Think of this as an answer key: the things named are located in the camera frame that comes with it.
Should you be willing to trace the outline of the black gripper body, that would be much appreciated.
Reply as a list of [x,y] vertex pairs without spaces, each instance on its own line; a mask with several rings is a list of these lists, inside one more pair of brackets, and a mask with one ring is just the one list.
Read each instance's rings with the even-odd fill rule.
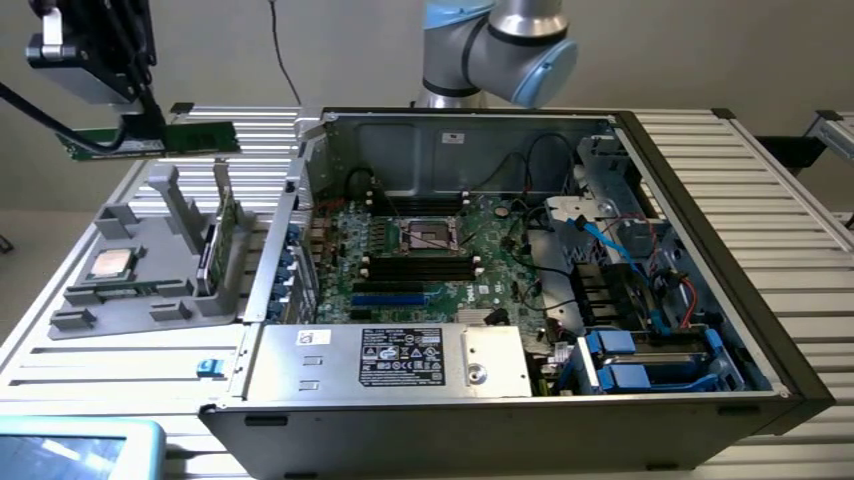
[[83,74],[85,99],[141,99],[151,94],[158,64],[147,1],[61,1],[59,66]]

